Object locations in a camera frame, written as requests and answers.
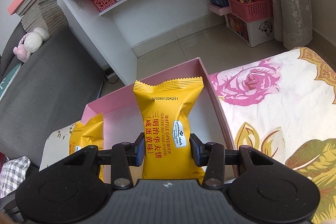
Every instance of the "yellow snack package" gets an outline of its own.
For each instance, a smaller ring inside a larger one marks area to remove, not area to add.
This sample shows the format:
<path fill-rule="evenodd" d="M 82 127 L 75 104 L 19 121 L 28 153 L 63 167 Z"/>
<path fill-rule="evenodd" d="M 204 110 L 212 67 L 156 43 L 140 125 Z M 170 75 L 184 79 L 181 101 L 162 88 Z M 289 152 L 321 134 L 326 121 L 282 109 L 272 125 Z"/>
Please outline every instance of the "yellow snack package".
<path fill-rule="evenodd" d="M 104 149 L 104 119 L 103 114 L 92 117 L 86 124 L 76 122 L 70 135 L 69 155 L 88 145 L 97 145 L 99 150 Z M 99 178 L 103 178 L 103 166 L 100 167 Z"/>
<path fill-rule="evenodd" d="M 174 79 L 151 86 L 139 81 L 133 91 L 144 124 L 143 179 L 199 179 L 204 170 L 193 161 L 187 116 L 203 88 L 202 77 Z"/>

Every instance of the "red basket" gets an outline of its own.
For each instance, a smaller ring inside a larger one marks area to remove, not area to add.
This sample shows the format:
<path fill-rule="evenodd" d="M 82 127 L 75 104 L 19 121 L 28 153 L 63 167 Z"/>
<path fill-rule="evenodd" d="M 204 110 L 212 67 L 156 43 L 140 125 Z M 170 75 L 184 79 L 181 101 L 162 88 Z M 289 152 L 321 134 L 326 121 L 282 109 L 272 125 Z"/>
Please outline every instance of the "red basket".
<path fill-rule="evenodd" d="M 98 7 L 98 9 L 102 12 L 106 8 L 112 6 L 114 3 L 117 3 L 116 0 L 94 0 L 93 3 Z"/>
<path fill-rule="evenodd" d="M 273 16 L 272 0 L 241 3 L 238 0 L 228 0 L 232 13 L 246 22 L 253 22 Z"/>

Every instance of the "plush toy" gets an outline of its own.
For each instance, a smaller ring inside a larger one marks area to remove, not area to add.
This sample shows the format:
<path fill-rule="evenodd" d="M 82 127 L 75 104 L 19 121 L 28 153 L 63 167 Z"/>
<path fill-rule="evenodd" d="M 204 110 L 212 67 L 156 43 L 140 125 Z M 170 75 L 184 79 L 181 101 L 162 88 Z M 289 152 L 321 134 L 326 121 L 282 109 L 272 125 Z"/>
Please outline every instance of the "plush toy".
<path fill-rule="evenodd" d="M 50 38 L 48 31 L 43 28 L 35 28 L 32 32 L 25 34 L 17 47 L 14 47 L 13 53 L 18 60 L 25 63 L 32 53 L 36 52 L 42 43 Z"/>

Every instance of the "pink flower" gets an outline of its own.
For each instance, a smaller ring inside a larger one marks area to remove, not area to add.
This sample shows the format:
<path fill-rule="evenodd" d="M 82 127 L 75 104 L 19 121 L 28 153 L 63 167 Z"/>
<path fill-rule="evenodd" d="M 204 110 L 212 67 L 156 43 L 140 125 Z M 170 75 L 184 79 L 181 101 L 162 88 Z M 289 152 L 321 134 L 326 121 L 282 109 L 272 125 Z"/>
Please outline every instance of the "pink flower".
<path fill-rule="evenodd" d="M 280 64 L 272 57 L 222 71 L 212 77 L 217 95 L 231 105 L 249 106 L 260 103 L 267 94 L 279 91 Z"/>

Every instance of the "gray sofa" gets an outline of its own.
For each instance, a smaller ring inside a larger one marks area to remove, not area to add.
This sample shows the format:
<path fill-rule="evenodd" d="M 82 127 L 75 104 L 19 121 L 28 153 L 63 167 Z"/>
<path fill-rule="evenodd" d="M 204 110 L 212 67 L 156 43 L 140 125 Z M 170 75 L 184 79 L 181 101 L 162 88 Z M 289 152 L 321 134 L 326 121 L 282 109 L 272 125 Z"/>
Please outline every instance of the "gray sofa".
<path fill-rule="evenodd" d="M 20 23 L 7 42 L 1 78 L 19 63 L 13 47 L 24 33 Z M 61 27 L 22 65 L 0 100 L 0 152 L 11 159 L 27 156 L 39 167 L 48 136 L 80 120 L 103 79 L 103 70 L 69 27 Z"/>

